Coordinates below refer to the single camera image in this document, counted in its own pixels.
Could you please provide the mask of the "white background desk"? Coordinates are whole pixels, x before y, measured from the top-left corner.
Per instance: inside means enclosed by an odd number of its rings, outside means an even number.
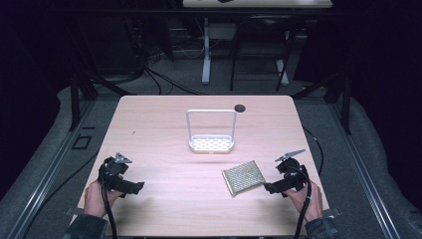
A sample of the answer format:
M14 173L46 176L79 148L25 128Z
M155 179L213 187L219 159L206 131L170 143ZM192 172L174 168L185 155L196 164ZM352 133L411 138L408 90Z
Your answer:
M264 9L328 9L332 6L331 0L183 0L183 7L190 9L234 9L234 10L264 10ZM209 17L204 20L204 62L202 84L210 83L211 55Z

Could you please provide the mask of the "person's left hand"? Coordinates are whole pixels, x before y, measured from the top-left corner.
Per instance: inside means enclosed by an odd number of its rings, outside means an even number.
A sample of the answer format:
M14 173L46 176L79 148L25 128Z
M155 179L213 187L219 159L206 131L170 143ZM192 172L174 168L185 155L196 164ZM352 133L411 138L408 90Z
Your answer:
M102 186L95 180L85 190L84 213L103 218L106 215L106 207L102 195Z

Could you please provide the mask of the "black rectangular floor frame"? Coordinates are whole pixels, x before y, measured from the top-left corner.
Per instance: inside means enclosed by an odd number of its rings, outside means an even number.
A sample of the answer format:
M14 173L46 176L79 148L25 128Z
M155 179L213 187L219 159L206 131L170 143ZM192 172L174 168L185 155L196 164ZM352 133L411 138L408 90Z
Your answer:
M90 135L79 134L72 146L72 149L87 149L90 145L92 137Z

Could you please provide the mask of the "person's right hand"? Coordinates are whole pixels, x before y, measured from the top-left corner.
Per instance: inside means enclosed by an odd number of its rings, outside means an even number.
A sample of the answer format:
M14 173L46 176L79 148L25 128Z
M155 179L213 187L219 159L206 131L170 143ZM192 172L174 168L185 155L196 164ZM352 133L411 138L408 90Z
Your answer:
M322 199L320 188L314 183L307 183L303 189L294 191L289 189L285 191L285 194L292 200L295 208L301 212L308 203L307 210L305 212L306 222L311 222L316 219L322 218Z

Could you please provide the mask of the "black chair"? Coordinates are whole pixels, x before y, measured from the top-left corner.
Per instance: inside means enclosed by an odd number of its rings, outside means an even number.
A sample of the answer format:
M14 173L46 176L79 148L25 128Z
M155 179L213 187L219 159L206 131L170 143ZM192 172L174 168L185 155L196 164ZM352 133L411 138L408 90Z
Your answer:
M230 90L234 90L237 75L252 78L276 74L278 91L302 26L298 17L255 15L240 21L230 51Z

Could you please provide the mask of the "white sponge holder rack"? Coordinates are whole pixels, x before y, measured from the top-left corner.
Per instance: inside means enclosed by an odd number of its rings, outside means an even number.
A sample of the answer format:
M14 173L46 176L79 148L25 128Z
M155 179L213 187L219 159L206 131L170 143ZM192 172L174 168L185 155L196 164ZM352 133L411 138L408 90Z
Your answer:
M188 110L188 144L194 153L230 153L235 145L237 112Z

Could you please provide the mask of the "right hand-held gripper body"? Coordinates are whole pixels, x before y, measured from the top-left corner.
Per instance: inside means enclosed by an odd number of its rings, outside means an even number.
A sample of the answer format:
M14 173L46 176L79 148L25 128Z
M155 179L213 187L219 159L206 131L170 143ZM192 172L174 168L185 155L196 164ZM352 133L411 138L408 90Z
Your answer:
M304 149L287 152L276 159L276 162L279 163L277 170L283 176L283 179L276 183L279 191L286 191L292 188L299 191L304 188L305 183L308 181L308 172L295 159L296 155L303 152L305 152Z

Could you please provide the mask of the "black horizontal frame bar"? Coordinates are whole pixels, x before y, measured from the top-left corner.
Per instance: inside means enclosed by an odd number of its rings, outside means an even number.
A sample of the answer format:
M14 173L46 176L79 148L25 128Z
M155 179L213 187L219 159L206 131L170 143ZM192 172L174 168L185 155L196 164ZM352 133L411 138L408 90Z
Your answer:
M312 10L312 11L288 11L288 10L263 10L253 11L247 9L146 9L146 10L98 10L98 9L50 9L54 14L98 14L98 15L141 15L141 16L248 16L248 15L299 15L299 16L324 16L330 13Z

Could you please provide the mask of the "black metal frame stand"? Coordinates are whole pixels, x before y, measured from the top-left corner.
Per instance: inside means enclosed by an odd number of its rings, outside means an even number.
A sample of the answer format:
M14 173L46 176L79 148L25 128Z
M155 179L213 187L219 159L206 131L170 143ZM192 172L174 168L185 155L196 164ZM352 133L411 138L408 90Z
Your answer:
M338 99L341 99L340 125L347 134L350 134L349 113L351 103L351 78L349 74L350 70L343 69L339 73L335 73L330 77L305 87L298 93L293 94L292 98L298 100L322 87L327 87L323 100L327 104L335 104Z
M121 97L132 96L132 93L121 89L100 75L85 35L75 18L71 17L65 20L64 28L67 30L73 46L70 54L74 67L71 77L72 123L70 130L74 130L81 122L80 94L83 94L88 101L95 101L99 96L94 83L106 87Z

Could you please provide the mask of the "aluminium floor rail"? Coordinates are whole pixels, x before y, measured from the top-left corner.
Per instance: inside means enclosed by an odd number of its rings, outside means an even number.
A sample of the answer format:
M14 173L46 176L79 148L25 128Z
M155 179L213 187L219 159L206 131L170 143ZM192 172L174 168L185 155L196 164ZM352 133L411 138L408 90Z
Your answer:
M53 127L0 201L0 219L4 219L4 228L0 228L0 239L24 238L30 222L35 218L59 175L66 154L77 140L82 123L95 103L83 102L80 119L71 128L68 128L68 124L72 122L71 106L61 106Z
M399 235L399 232L386 208L384 200L381 198L377 188L375 187L372 177L367 170L367 167L353 140L352 135L346 132L341 123L340 110L336 105L332 104L328 104L327 107L338 131L341 134L341 137L347 145L348 151L351 154L353 168L370 204L373 214L379 224L379 227L384 235L384 238L401 239L401 236Z

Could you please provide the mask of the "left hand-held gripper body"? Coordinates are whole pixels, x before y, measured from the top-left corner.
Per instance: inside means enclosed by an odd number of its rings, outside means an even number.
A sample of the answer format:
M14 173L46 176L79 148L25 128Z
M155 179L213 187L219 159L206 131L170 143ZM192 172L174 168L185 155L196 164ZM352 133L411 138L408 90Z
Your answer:
M117 153L115 157L108 157L99 169L98 181L107 191L130 193L131 184L122 177L128 170L131 160Z

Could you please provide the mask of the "gold mesh scouring pad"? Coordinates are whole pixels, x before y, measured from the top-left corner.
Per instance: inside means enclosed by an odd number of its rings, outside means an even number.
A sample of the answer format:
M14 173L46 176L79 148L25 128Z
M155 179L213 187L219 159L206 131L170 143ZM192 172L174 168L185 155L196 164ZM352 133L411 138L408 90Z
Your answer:
M252 160L222 171L232 196L263 185L266 180L257 163Z

